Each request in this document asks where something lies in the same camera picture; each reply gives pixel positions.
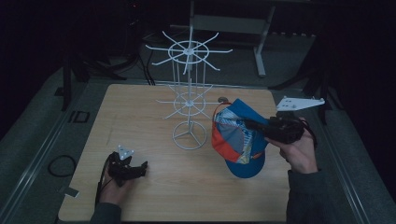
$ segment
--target wooden table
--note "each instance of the wooden table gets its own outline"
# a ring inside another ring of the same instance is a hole
[[[207,103],[220,96],[231,102],[240,98],[264,117],[276,113],[271,92],[266,90],[212,88]],[[63,221],[89,220],[93,213],[97,182],[109,154],[119,144],[134,149],[133,163],[148,161],[148,172],[134,182],[122,206],[125,221],[284,221],[289,184],[289,165],[268,146],[262,171],[249,179],[232,175],[224,159],[210,143],[211,120],[193,117],[207,130],[207,141],[195,150],[178,147],[174,128],[186,116],[175,114],[175,94],[168,86],[109,86],[91,134],[78,162],[70,187],[77,198],[65,197],[59,212]],[[206,104],[212,116],[217,105]]]

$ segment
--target hand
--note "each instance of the hand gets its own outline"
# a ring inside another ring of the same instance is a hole
[[[279,154],[290,163],[293,172],[310,174],[318,171],[314,140],[309,131],[304,130],[301,139],[291,144],[283,144],[269,138],[265,139],[280,148]]]
[[[128,191],[132,188],[134,180],[127,180],[119,187],[114,179],[108,174],[108,170],[105,171],[104,185],[102,186],[100,203],[114,203],[120,206],[123,200],[126,198]]]

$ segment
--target black cable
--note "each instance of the black cable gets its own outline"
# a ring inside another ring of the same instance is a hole
[[[95,205],[94,205],[95,207],[96,207],[96,205],[99,203],[99,200],[100,200],[100,194],[101,194],[101,192],[102,192],[103,177],[105,176],[105,171],[106,171],[106,168],[107,168],[107,164],[108,164],[109,158],[110,158],[110,156],[108,156],[107,159],[106,159],[106,161],[105,161],[105,165],[103,166],[102,174],[101,174],[101,176],[100,176],[100,179],[99,179],[99,182],[98,182],[98,186],[97,186],[97,188],[96,188]]]
[[[142,67],[143,67],[143,68],[142,68],[142,69],[143,69],[143,74],[145,75],[146,81],[148,82],[149,85],[155,86],[155,81],[154,81],[154,79],[152,78],[152,76],[150,75],[149,69],[148,69],[148,67],[144,64],[143,59],[142,59],[142,57],[140,56],[140,54],[138,55],[138,58],[139,58],[139,62],[142,64]]]
[[[71,174],[67,174],[67,175],[58,175],[58,174],[55,174],[54,172],[52,172],[52,169],[51,169],[52,164],[55,163],[55,162],[56,162],[57,160],[59,160],[60,158],[68,158],[68,159],[70,159],[70,161],[73,162],[73,172],[72,172]],[[53,175],[53,176],[56,176],[56,177],[67,177],[67,176],[71,176],[71,175],[73,175],[74,172],[76,171],[76,168],[77,168],[77,163],[76,163],[76,161],[73,159],[73,157],[68,156],[68,155],[61,155],[61,156],[56,157],[55,159],[53,159],[52,161],[50,161],[50,162],[49,162],[49,165],[47,166],[47,170],[49,171],[49,173],[50,173],[51,175]]]
[[[109,181],[107,181],[107,183],[105,183],[102,188],[101,191],[113,180],[113,178],[111,178]]]
[[[301,123],[304,125],[304,128],[311,134],[312,139],[314,140],[314,148],[318,147],[318,139],[312,129],[309,127],[309,123],[306,120],[300,119]]]

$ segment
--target baseball cap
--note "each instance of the baseball cap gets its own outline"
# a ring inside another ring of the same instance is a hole
[[[212,119],[212,147],[225,159],[229,170],[237,177],[251,178],[258,174],[265,162],[268,142],[260,130],[250,130],[244,120],[261,124],[268,120],[254,111],[242,100],[236,99]]]

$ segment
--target cap brim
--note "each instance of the cap brim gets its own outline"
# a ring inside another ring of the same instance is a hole
[[[265,163],[265,151],[255,160],[250,160],[248,164],[235,163],[225,160],[231,173],[240,178],[251,178],[257,175]]]

